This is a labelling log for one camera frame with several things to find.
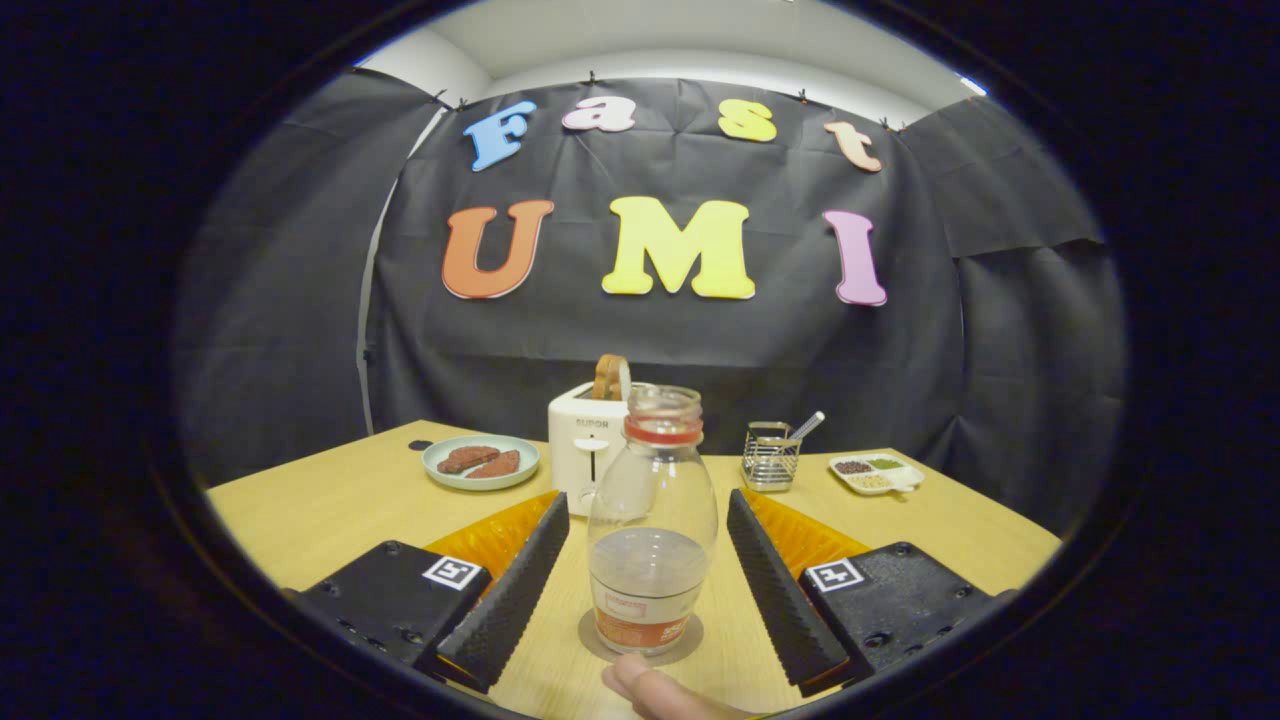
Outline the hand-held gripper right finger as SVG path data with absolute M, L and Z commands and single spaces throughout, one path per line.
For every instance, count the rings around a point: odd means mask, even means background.
M 909 542 L 877 550 L 764 495 L 733 489 L 727 529 L 791 685 L 804 697 L 882 673 L 1014 597 Z

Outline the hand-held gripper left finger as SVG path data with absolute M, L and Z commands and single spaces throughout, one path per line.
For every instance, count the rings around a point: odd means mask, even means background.
M 415 670 L 485 693 L 497 684 L 570 530 L 548 492 L 424 548 L 384 541 L 291 598 Z

